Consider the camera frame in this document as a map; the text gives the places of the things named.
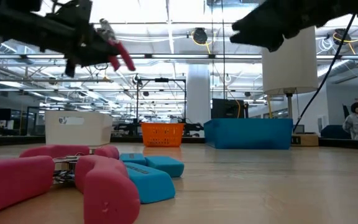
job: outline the white pillar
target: white pillar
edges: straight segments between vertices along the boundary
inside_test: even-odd
[[[201,123],[211,119],[211,97],[209,92],[208,65],[189,65],[187,73],[187,106],[188,123]]]

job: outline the lamp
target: lamp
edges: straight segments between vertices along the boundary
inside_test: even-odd
[[[286,95],[292,118],[292,95],[317,90],[317,59],[314,27],[285,40],[276,52],[262,50],[263,87],[267,95]]]

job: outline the blue foam block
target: blue foam block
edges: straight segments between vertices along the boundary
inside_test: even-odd
[[[180,177],[185,169],[185,165],[169,156],[147,156],[147,165],[169,174],[170,177]]]
[[[122,162],[133,162],[145,166],[147,164],[143,154],[141,153],[122,153],[119,156],[119,160],[121,160]]]
[[[163,171],[125,162],[129,178],[139,191],[141,203],[153,203],[175,197],[175,186],[171,177]]]

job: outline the orange basket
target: orange basket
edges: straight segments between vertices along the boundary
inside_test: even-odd
[[[147,147],[179,147],[185,124],[142,123],[143,144]]]

